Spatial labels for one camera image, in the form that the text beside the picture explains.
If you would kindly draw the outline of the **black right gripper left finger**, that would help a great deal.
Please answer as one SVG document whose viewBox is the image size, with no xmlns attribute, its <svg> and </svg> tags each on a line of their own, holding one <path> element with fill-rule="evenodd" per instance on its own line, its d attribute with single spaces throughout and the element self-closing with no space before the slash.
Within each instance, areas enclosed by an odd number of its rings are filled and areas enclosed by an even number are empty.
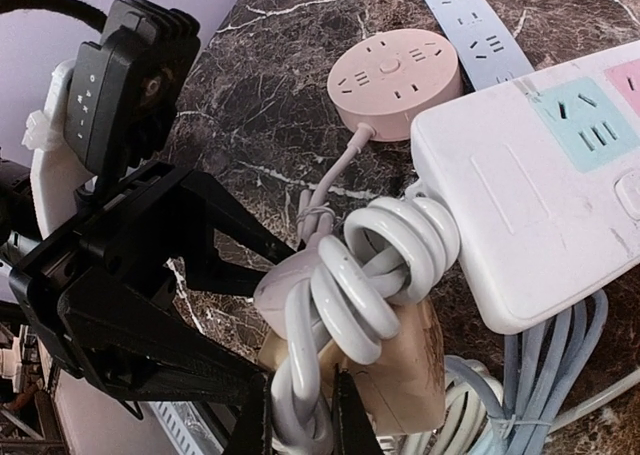
<svg viewBox="0 0 640 455">
<path fill-rule="evenodd" d="M 271 385 L 273 375 L 251 379 L 246 403 L 242 406 L 223 455 L 272 455 L 273 421 Z"/>
</svg>

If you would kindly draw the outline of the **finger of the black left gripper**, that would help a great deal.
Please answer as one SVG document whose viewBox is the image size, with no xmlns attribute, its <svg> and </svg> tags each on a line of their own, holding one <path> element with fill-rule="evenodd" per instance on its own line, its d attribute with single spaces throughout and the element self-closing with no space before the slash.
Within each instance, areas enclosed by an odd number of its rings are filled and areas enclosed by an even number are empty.
<svg viewBox="0 0 640 455">
<path fill-rule="evenodd" d="M 208 173 L 190 172 L 176 197 L 175 254 L 193 291 L 249 298 L 266 272 L 248 259 L 276 265 L 294 254 Z"/>
<path fill-rule="evenodd" d="M 57 303 L 62 368 L 119 401 L 240 406 L 263 369 L 111 279 L 82 279 Z"/>
</svg>

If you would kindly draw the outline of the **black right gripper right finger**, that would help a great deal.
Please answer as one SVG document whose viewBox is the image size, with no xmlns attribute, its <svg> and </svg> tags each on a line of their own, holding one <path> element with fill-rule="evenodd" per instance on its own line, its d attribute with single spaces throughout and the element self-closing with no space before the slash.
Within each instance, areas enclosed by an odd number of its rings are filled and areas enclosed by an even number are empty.
<svg viewBox="0 0 640 455">
<path fill-rule="evenodd" d="M 383 455 L 355 381 L 334 368 L 331 420 L 335 455 Z"/>
</svg>

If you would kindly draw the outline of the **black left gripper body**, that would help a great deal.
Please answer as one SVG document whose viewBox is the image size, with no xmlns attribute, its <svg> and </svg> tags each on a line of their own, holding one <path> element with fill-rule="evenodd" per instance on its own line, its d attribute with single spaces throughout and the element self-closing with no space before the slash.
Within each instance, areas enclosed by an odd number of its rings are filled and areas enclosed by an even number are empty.
<svg viewBox="0 0 640 455">
<path fill-rule="evenodd" d="M 175 279 L 164 265 L 177 256 L 176 194 L 190 172 L 161 162 L 145 166 L 105 206 L 74 215 L 11 270 L 11 290 L 60 366 L 70 351 L 57 303 L 74 283 L 111 279 L 168 312 L 166 290 Z"/>
</svg>

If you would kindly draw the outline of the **beige cube socket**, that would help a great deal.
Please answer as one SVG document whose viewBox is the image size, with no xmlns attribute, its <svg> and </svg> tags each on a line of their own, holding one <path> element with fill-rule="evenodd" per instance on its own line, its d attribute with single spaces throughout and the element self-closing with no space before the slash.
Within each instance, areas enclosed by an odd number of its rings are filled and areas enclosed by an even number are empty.
<svg viewBox="0 0 640 455">
<path fill-rule="evenodd" d="M 288 356 L 284 301 L 259 300 L 254 306 L 271 328 L 258 355 L 259 364 L 276 370 Z M 405 435 L 439 428 L 444 421 L 444 348 L 440 323 L 429 298 L 417 305 L 395 306 L 401 327 L 397 336 L 382 341 L 381 357 L 371 365 L 349 359 L 335 341 L 319 353 L 321 393 L 330 398 L 335 365 L 353 377 L 377 435 Z M 313 433 L 313 410 L 294 407 L 291 368 L 273 380 L 274 421 L 280 427 L 304 427 Z"/>
</svg>

